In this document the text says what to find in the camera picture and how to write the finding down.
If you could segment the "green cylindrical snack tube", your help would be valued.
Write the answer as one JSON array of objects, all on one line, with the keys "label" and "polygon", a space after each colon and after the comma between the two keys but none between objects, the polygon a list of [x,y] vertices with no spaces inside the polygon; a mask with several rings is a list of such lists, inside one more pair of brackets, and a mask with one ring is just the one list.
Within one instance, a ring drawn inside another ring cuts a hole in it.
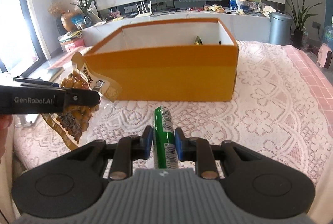
[{"label": "green cylindrical snack tube", "polygon": [[178,169],[178,156],[172,116],[168,108],[154,111],[154,166],[155,169]]}]

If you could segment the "brown nut snack packet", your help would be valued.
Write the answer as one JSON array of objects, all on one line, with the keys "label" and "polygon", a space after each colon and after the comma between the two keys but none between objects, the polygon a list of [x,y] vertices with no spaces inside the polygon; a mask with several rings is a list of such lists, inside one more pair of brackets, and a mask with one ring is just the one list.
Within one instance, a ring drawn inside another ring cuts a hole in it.
[{"label": "brown nut snack packet", "polygon": [[67,148],[75,150],[83,133],[89,128],[91,118],[99,110],[101,98],[113,102],[122,89],[115,80],[93,72],[81,53],[76,52],[72,62],[76,68],[60,83],[60,88],[69,94],[63,110],[41,116]]}]

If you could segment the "black notebook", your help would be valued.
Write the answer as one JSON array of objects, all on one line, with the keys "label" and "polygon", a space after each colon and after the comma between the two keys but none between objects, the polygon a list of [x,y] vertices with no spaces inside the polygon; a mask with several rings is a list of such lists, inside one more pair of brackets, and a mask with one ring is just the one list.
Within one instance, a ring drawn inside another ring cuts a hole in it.
[{"label": "black notebook", "polygon": [[43,72],[38,79],[53,82],[64,72],[63,67],[49,68],[45,72]]}]

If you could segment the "pink storage box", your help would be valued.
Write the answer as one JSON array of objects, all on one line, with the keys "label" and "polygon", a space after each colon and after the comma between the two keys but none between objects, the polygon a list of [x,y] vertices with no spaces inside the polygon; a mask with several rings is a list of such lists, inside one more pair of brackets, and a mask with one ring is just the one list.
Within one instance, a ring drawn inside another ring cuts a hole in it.
[{"label": "pink storage box", "polygon": [[76,49],[77,47],[84,47],[85,46],[85,42],[84,42],[83,38],[75,38],[73,40],[63,42],[62,46],[65,48],[65,50],[68,53],[70,53],[74,49]]}]

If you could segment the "orange round vase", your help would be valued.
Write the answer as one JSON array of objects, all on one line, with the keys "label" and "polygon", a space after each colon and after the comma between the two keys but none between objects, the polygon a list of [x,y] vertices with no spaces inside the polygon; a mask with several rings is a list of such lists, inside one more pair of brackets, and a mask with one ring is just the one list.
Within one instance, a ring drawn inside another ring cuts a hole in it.
[{"label": "orange round vase", "polygon": [[71,18],[74,18],[75,15],[75,12],[66,12],[63,13],[61,16],[62,25],[67,32],[75,31],[77,29],[77,27],[71,20]]}]

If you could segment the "orange cardboard box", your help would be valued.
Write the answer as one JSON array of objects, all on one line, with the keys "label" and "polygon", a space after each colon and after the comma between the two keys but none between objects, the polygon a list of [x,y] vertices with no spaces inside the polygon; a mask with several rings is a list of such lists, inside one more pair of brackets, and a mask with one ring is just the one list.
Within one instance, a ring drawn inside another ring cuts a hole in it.
[{"label": "orange cardboard box", "polygon": [[[194,45],[199,36],[203,45]],[[93,72],[119,83],[122,101],[226,102],[239,47],[220,22],[126,25],[85,54]]]}]

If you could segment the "clear plastic snack wrapper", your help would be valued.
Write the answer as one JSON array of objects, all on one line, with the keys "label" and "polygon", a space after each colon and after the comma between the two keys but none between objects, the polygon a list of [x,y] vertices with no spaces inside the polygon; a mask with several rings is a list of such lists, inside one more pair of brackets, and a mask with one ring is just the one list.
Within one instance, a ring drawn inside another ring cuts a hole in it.
[{"label": "clear plastic snack wrapper", "polygon": [[194,45],[203,45],[203,42],[199,36],[196,37]]}]

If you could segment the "green potted plant left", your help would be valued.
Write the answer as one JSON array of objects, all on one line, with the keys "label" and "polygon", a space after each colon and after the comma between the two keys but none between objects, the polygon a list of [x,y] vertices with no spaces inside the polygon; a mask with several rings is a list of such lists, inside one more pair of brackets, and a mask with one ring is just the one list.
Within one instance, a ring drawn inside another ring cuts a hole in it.
[{"label": "green potted plant left", "polygon": [[94,0],[78,0],[78,3],[71,3],[79,8],[83,15],[83,21],[86,27],[90,27],[92,24],[90,18],[90,7]]}]

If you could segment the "white marble tv cabinet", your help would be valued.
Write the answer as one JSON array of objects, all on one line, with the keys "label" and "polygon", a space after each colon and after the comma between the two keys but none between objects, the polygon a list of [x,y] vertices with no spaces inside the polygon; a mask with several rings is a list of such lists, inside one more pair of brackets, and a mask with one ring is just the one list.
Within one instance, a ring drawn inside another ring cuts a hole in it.
[{"label": "white marble tv cabinet", "polygon": [[232,34],[234,39],[242,41],[259,41],[267,43],[270,35],[270,21],[266,17],[237,15],[226,13],[205,13],[183,11],[174,14],[159,14],[157,16],[125,18],[120,21],[107,22],[103,25],[92,26],[82,30],[82,38],[86,46],[95,46],[110,34],[126,25],[148,24],[190,24],[203,21],[220,21]]}]

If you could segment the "white wifi router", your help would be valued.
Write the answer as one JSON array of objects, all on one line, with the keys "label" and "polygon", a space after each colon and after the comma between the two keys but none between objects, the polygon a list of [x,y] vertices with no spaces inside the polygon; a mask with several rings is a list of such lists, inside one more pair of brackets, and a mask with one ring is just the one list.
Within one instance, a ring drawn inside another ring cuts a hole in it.
[{"label": "white wifi router", "polygon": [[146,5],[142,1],[140,4],[136,3],[136,7],[137,7],[137,15],[135,16],[135,18],[149,17],[152,15],[152,9],[151,9],[150,3],[148,3],[148,5]]}]

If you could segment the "grey pedal trash bin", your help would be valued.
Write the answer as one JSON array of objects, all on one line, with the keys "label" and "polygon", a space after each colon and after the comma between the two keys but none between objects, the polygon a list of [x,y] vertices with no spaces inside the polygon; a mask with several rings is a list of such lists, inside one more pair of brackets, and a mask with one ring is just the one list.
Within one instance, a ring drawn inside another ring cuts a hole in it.
[{"label": "grey pedal trash bin", "polygon": [[293,19],[290,15],[271,12],[269,43],[275,45],[289,45]]}]

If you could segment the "potted plant right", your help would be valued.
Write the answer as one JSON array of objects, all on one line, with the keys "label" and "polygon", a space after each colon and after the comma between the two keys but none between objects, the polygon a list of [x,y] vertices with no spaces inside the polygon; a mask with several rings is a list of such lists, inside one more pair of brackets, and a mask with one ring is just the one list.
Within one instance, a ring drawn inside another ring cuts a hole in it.
[{"label": "potted plant right", "polygon": [[303,0],[302,3],[297,0],[296,4],[293,2],[293,0],[285,0],[287,5],[289,6],[291,10],[291,17],[293,20],[293,23],[295,25],[295,30],[293,34],[293,46],[297,49],[300,49],[302,47],[302,39],[303,39],[303,28],[305,25],[305,22],[310,18],[317,16],[316,13],[310,13],[309,11],[322,4],[322,2],[305,6],[306,0]]}]

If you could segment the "blue water jug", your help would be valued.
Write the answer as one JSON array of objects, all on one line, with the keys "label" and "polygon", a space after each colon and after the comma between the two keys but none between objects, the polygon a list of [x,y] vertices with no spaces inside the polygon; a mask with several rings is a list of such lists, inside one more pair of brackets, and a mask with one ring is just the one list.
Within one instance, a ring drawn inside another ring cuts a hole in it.
[{"label": "blue water jug", "polygon": [[326,44],[330,49],[333,49],[333,21],[331,21],[331,24],[325,27],[323,31],[323,39],[322,44]]}]

